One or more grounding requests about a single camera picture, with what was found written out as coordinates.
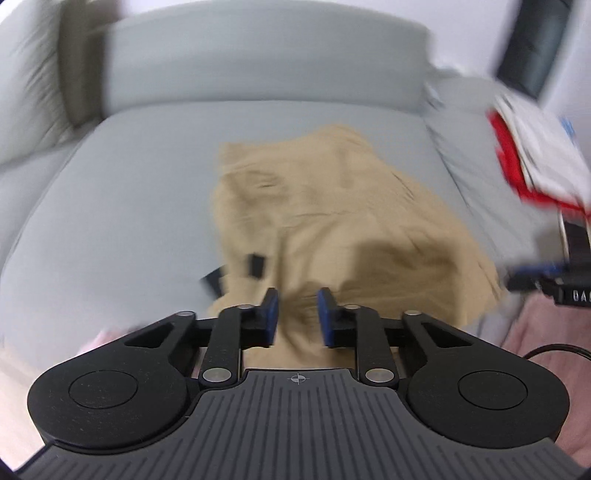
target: white wall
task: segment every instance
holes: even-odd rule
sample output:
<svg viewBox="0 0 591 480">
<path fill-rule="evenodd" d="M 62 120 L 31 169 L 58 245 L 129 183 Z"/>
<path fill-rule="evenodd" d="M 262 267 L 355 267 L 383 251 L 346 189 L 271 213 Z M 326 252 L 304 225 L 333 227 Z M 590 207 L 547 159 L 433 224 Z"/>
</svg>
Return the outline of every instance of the white wall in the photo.
<svg viewBox="0 0 591 480">
<path fill-rule="evenodd" d="M 94 0 L 93 4 L 99 22 L 106 22 L 186 1 L 191 0 Z M 519 0 L 329 1 L 420 22 L 433 32 L 436 65 L 483 75 L 494 74 L 519 5 Z"/>
<path fill-rule="evenodd" d="M 581 150 L 591 162 L 591 0 L 575 3 L 541 103 L 572 121 Z"/>
</svg>

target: crosshair marking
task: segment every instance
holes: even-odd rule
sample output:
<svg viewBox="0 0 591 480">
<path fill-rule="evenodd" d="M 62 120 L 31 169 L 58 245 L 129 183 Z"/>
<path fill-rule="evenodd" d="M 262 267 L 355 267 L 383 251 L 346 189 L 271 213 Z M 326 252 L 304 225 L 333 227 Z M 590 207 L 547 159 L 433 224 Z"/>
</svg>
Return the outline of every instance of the crosshair marking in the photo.
<svg viewBox="0 0 591 480">
<path fill-rule="evenodd" d="M 290 380 L 293 383 L 297 383 L 298 385 L 301 384 L 302 382 L 305 382 L 306 380 L 308 380 L 308 377 L 304 377 L 303 375 L 301 375 L 299 372 L 297 373 L 297 375 L 294 375 L 293 377 L 290 377 Z"/>
</svg>

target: beige cloth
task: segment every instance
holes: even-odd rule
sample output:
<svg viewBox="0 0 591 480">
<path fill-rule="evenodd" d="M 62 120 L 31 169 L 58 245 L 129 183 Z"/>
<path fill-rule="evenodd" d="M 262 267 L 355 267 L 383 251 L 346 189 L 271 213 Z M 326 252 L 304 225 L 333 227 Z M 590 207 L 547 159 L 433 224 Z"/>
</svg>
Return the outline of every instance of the beige cloth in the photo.
<svg viewBox="0 0 591 480">
<path fill-rule="evenodd" d="M 275 344 L 245 352 L 247 368 L 353 367 L 323 347 L 316 293 L 400 318 L 421 310 L 463 326 L 495 305 L 493 263 L 444 202 L 383 163 L 343 126 L 266 145 L 229 144 L 213 196 L 227 292 L 210 312 L 280 292 Z M 266 257 L 261 280 L 248 255 Z"/>
</svg>

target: gray pillow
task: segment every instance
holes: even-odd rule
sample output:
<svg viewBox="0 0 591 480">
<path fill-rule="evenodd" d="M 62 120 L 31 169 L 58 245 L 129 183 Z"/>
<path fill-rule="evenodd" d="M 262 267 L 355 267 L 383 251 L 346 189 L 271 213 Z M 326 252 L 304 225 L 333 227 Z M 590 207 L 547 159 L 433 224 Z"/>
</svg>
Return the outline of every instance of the gray pillow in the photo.
<svg viewBox="0 0 591 480">
<path fill-rule="evenodd" d="M 60 92 L 60 5 L 24 0 L 0 23 L 0 164 L 72 134 Z"/>
<path fill-rule="evenodd" d="M 490 110 L 498 94 L 507 87 L 497 80 L 479 77 L 450 77 L 431 83 L 445 108 L 483 114 Z"/>
</svg>

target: sofa cushion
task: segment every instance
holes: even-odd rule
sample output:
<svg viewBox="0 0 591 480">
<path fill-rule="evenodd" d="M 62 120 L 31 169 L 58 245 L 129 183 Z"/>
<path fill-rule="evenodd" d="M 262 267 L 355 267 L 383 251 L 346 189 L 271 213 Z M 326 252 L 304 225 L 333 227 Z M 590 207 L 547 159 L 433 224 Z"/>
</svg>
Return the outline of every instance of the sofa cushion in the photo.
<svg viewBox="0 0 591 480">
<path fill-rule="evenodd" d="M 422 25 L 327 2 L 193 2 L 124 19 L 104 35 L 98 75 L 106 116 L 180 100 L 417 111 L 429 68 Z"/>
<path fill-rule="evenodd" d="M 431 109 L 426 123 L 471 214 L 488 234 L 499 267 L 563 259 L 556 209 L 523 203 L 511 190 L 485 115 Z"/>
<path fill-rule="evenodd" d="M 25 228 L 0 280 L 7 344 L 43 368 L 104 327 L 200 317 L 219 267 L 209 197 L 228 141 L 352 126 L 387 163 L 437 193 L 491 253 L 419 116 L 338 103 L 177 103 L 118 113 L 92 132 Z"/>
<path fill-rule="evenodd" d="M 75 149 L 68 142 L 0 165 L 0 273 L 29 215 Z"/>
<path fill-rule="evenodd" d="M 508 91 L 501 82 L 481 77 L 439 78 L 430 85 L 444 108 L 479 115 L 494 106 L 498 94 Z"/>
<path fill-rule="evenodd" d="M 0 22 L 0 164 L 71 134 L 59 86 L 60 6 L 22 1 Z"/>
</svg>

